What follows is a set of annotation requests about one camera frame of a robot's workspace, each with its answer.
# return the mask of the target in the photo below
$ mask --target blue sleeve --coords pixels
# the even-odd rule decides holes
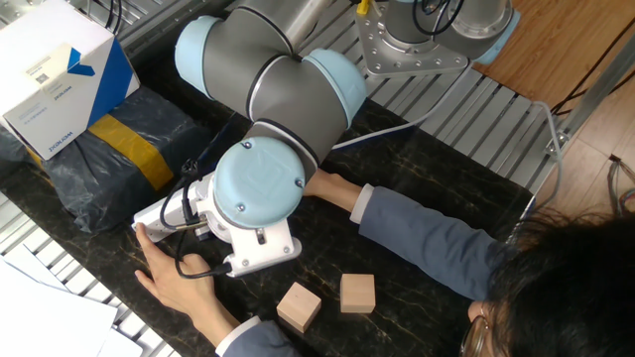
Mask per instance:
[[[243,332],[223,357],[301,357],[287,336],[272,321],[259,323]]]
[[[474,300],[487,297],[491,272],[515,249],[384,187],[373,191],[359,234]]]

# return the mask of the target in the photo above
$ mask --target black hair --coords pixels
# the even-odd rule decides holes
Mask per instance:
[[[635,356],[635,219],[549,216],[520,225],[518,253],[490,278],[494,346],[509,357]]]

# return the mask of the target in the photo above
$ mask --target light blue joint cap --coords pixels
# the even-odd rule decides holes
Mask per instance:
[[[190,22],[181,32],[175,50],[175,62],[181,78],[204,93],[209,99],[212,98],[205,87],[202,59],[205,53],[207,34],[218,21],[221,20],[211,16],[201,16]]]
[[[498,41],[496,41],[494,46],[492,46],[489,50],[487,50],[485,54],[483,54],[483,56],[479,57],[475,61],[481,64],[492,64],[498,57],[498,54],[500,54],[501,50],[503,50],[503,48],[507,44],[507,41],[509,41],[509,38],[512,36],[512,33],[514,33],[514,30],[516,30],[516,26],[518,26],[519,22],[520,13],[514,10],[512,20],[509,22],[509,25],[507,26],[507,29],[505,29],[505,32],[503,32],[503,35],[498,38]]]
[[[216,206],[237,225],[256,229],[287,218],[296,209],[305,186],[298,155],[283,142],[245,139],[220,159],[213,181]]]
[[[366,99],[366,83],[355,64],[333,50],[313,50],[303,60],[314,64],[324,74],[339,97],[350,128],[353,117]]]

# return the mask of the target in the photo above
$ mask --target person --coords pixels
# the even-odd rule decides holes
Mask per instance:
[[[557,218],[520,225],[506,245],[462,221],[383,187],[364,188],[318,171],[306,195],[351,212],[359,233],[474,300],[460,355],[625,357],[635,354],[635,221]],[[300,354],[272,321],[240,324],[214,295],[212,278],[179,277],[166,256],[137,230],[153,280],[139,282],[164,305],[186,313],[221,357]],[[185,256],[183,271],[209,265]]]

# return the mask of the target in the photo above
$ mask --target white paper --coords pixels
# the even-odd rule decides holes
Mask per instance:
[[[36,282],[68,293],[68,289],[55,274],[51,273],[23,244],[7,253],[4,260]]]
[[[21,244],[15,247],[4,259],[11,266],[36,282],[70,294],[55,274],[51,273],[24,245]],[[139,345],[117,332],[114,328],[111,328],[98,357],[139,357],[142,353],[143,349]]]
[[[99,357],[140,357],[143,348],[129,340],[126,336],[111,329],[103,344]]]
[[[97,357],[117,309],[39,284],[0,259],[0,356]]]

